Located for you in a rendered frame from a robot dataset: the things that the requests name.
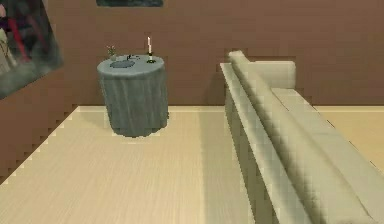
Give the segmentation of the grey cloth covered round table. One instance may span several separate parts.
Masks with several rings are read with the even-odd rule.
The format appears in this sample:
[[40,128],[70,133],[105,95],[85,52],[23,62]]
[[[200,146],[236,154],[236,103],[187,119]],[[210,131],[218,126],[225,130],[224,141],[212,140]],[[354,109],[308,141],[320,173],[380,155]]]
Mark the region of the grey cloth covered round table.
[[[117,56],[115,61],[126,60]],[[97,65],[99,83],[112,130],[126,137],[148,136],[167,126],[167,75],[164,60],[148,55],[131,60],[129,68],[112,68],[114,61],[104,60]]]

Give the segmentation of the white candle on dark holder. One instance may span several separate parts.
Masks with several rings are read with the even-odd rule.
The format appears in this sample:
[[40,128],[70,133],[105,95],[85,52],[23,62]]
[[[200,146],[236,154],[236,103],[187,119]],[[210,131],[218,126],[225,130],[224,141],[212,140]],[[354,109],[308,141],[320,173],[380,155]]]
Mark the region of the white candle on dark holder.
[[147,37],[147,45],[148,45],[148,60],[147,60],[147,63],[155,63],[156,60],[153,59],[151,37],[149,37],[149,36]]

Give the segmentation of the blue grey round dish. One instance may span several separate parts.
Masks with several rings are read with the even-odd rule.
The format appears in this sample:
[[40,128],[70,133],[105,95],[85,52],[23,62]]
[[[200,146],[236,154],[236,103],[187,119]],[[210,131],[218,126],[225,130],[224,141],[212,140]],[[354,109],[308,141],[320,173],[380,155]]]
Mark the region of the blue grey round dish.
[[112,68],[129,68],[135,65],[134,61],[131,60],[122,60],[122,61],[114,61],[110,64]]

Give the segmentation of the beige sofa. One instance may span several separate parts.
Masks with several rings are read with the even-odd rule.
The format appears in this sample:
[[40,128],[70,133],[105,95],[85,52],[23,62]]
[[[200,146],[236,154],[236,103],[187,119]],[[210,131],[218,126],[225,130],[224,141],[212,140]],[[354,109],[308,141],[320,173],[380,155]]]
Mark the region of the beige sofa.
[[384,224],[384,173],[296,91],[294,62],[228,58],[225,112],[255,224]]

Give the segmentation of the dark framed wall picture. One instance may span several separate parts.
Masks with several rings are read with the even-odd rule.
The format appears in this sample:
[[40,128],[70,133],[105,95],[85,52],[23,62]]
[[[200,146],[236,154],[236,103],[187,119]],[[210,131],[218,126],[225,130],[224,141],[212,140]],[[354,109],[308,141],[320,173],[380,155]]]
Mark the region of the dark framed wall picture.
[[163,7],[164,0],[96,0],[96,4],[105,7]]

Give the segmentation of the large dark wall picture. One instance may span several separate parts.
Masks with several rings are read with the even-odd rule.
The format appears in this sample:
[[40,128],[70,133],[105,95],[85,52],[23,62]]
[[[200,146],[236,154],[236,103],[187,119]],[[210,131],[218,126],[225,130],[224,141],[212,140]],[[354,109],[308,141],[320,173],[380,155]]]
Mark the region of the large dark wall picture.
[[63,65],[46,0],[0,0],[0,100]]

